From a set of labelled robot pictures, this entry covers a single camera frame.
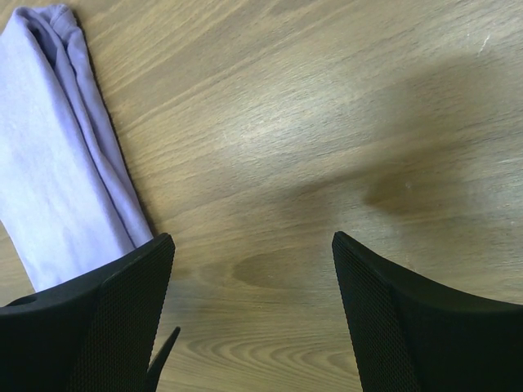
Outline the purple t-shirt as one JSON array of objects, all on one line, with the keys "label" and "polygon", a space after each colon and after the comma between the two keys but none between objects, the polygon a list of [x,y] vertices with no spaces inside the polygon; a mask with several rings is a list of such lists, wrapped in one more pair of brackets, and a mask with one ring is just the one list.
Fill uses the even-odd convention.
[{"label": "purple t-shirt", "polygon": [[65,5],[15,9],[1,35],[1,222],[34,289],[151,240]]}]

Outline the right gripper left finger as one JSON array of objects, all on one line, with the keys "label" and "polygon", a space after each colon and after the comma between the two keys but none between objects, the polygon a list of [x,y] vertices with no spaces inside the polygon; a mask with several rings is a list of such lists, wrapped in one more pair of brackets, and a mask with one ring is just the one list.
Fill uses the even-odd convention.
[{"label": "right gripper left finger", "polygon": [[126,256],[1,308],[3,391],[155,391],[180,333],[153,345],[175,244]]}]

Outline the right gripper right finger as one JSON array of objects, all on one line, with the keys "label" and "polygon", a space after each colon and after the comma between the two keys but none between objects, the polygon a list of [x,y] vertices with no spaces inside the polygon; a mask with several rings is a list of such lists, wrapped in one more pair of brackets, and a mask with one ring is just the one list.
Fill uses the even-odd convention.
[{"label": "right gripper right finger", "polygon": [[333,236],[365,391],[520,391],[522,307],[447,287]]}]

